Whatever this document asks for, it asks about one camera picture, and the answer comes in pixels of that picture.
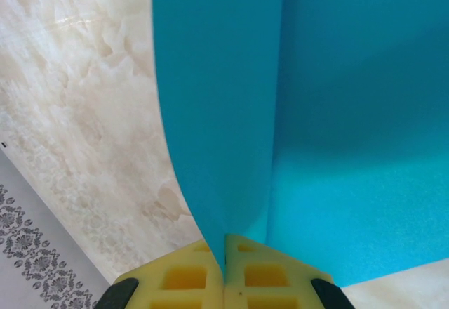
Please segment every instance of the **blue foam sheet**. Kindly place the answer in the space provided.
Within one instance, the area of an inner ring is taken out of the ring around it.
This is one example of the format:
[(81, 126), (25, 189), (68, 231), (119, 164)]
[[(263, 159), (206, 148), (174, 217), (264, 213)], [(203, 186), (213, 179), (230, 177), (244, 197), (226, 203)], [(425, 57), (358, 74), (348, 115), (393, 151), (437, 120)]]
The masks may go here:
[(154, 0), (154, 38), (222, 268), (227, 232), (340, 285), (449, 257), (449, 0)]

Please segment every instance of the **blue foam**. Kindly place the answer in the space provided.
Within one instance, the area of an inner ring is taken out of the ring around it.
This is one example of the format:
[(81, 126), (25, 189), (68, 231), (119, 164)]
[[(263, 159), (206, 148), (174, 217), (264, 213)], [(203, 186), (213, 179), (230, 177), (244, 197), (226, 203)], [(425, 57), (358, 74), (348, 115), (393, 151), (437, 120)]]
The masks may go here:
[(268, 243), (353, 284), (449, 257), (449, 0), (286, 0)]
[(153, 2), (170, 155), (222, 268), (227, 232), (339, 285), (449, 257), (449, 0)]
[(153, 0), (176, 176), (224, 269), (225, 234), (267, 232), (282, 0)]

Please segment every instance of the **black plastic edge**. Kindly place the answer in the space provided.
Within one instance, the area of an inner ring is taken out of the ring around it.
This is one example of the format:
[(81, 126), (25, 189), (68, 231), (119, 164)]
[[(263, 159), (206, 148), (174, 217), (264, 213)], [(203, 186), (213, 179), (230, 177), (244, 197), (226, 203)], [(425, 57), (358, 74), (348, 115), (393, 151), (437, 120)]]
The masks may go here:
[(320, 298), (324, 309), (355, 309), (338, 286), (322, 279), (313, 279), (310, 283)]
[(139, 281), (129, 277), (110, 286), (94, 309), (125, 309), (137, 289)]

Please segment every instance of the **white marble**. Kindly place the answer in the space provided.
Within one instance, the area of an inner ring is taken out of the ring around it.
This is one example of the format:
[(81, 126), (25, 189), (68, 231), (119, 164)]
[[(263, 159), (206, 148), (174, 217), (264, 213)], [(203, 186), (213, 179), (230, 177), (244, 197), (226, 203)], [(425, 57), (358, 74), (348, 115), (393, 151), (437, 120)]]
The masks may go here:
[[(0, 0), (0, 140), (100, 272), (201, 237), (173, 173), (150, 0)], [(449, 261), (345, 289), (360, 308), (449, 308)]]

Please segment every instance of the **beige marble pattern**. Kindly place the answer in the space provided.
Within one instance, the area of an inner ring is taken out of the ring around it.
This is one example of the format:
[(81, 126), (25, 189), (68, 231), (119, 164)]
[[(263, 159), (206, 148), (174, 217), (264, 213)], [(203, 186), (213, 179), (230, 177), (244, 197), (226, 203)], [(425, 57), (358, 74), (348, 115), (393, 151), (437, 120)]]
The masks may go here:
[[(150, 0), (0, 0), (0, 139), (109, 280), (201, 237), (166, 148)], [(345, 289), (449, 308), (449, 261)]]

